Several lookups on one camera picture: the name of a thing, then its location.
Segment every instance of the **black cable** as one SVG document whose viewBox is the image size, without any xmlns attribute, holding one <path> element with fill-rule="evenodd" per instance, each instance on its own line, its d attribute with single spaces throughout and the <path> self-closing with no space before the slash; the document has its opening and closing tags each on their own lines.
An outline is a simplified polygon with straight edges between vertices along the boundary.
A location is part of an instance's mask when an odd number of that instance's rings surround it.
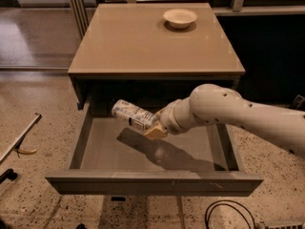
<svg viewBox="0 0 305 229">
<path fill-rule="evenodd" d="M 204 220 L 205 220 L 205 224 L 206 224 L 206 227 L 207 229 L 209 229 L 209 222 L 210 222 L 210 218 L 211 218 L 211 214 L 212 214 L 212 211 L 218 207 L 218 206 L 221 206 L 221 205 L 225 205 L 225 206 L 229 206 L 233 209 L 235 209 L 236 212 L 238 212 L 238 214 L 243 217 L 245 219 L 245 221 L 247 222 L 249 228 L 251 229 L 251 225 L 250 223 L 247 221 L 247 219 L 245 218 L 245 216 L 238 210 L 236 209 L 234 206 L 232 206 L 231 204 L 228 204 L 228 203 L 225 203 L 225 202 L 230 202 L 230 203 L 234 203 L 234 204 L 237 204 L 238 206 L 242 207 L 243 209 L 245 209 L 248 214 L 250 215 L 251 219 L 252 219 L 252 222 L 253 222 L 253 225 L 254 225 L 254 228 L 255 228 L 255 220 L 254 220 L 254 217 L 253 215 L 251 214 L 251 212 L 244 206 L 242 205 L 241 203 L 239 202 L 236 202 L 236 201 L 233 201 L 233 200 L 227 200 L 227 199 L 224 199 L 224 200 L 220 200 L 220 201 L 217 201 L 217 202 L 214 202 L 212 203 L 206 210 L 206 213 L 205 213 L 205 216 L 204 216 Z"/>
</svg>

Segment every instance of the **open drawer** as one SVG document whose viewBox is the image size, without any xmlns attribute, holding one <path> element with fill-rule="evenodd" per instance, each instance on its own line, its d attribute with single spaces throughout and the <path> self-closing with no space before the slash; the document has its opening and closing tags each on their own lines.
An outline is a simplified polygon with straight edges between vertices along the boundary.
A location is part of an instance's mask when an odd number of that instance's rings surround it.
<svg viewBox="0 0 305 229">
<path fill-rule="evenodd" d="M 59 194 L 248 196 L 262 182 L 244 171 L 230 126 L 150 141 L 111 117 L 105 92 L 87 99 L 66 167 L 46 175 Z"/>
</svg>

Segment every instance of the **white bowl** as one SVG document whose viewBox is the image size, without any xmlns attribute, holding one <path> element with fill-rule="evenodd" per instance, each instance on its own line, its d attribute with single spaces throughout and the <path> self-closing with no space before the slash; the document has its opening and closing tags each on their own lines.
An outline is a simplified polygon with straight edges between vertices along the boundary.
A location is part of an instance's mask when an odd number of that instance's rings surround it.
<svg viewBox="0 0 305 229">
<path fill-rule="evenodd" d="M 186 29 L 197 19 L 197 14 L 191 10 L 174 9 L 167 10 L 163 17 L 170 22 L 175 29 Z"/>
</svg>

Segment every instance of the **white can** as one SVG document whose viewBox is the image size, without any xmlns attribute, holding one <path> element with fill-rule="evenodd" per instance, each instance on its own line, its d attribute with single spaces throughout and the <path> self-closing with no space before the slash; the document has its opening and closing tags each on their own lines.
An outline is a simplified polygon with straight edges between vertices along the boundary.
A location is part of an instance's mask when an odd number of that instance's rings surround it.
<svg viewBox="0 0 305 229">
<path fill-rule="evenodd" d="M 144 133 L 159 119 L 156 114 L 141 109 L 125 100 L 118 100 L 112 108 L 113 117 L 126 121 L 136 130 Z"/>
</svg>

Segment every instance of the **power strip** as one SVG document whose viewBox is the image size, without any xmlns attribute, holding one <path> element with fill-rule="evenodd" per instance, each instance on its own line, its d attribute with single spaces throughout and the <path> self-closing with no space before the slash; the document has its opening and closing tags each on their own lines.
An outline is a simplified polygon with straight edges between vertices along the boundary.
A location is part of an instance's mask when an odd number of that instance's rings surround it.
<svg viewBox="0 0 305 229">
<path fill-rule="evenodd" d="M 261 221 L 256 229 L 305 229 L 305 220 Z"/>
</svg>

